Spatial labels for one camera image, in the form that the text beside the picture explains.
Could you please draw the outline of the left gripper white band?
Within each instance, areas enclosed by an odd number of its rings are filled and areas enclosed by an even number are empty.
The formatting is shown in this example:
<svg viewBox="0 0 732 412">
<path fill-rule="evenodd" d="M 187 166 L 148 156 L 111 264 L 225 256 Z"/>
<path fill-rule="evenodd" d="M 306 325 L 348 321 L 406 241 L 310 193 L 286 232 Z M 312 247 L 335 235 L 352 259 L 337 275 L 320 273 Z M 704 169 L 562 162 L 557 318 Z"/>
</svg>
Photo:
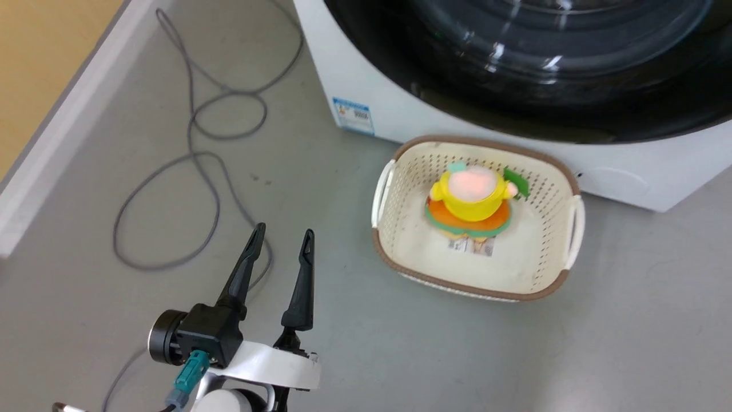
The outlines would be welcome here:
<svg viewBox="0 0 732 412">
<path fill-rule="evenodd" d="M 218 307 L 233 311 L 242 321 L 248 309 L 245 301 L 253 266 L 264 245 L 266 224 L 258 223 L 236 261 L 228 281 L 217 299 Z M 300 269 L 291 301 L 281 318 L 284 330 L 275 346 L 245 340 L 241 342 L 227 367 L 207 370 L 207 391 L 222 387 L 225 381 L 260 386 L 284 387 L 301 391 L 319 388 L 321 363 L 315 352 L 301 348 L 296 331 L 313 328 L 315 302 L 315 233 L 304 232 L 299 253 Z"/>
</svg>

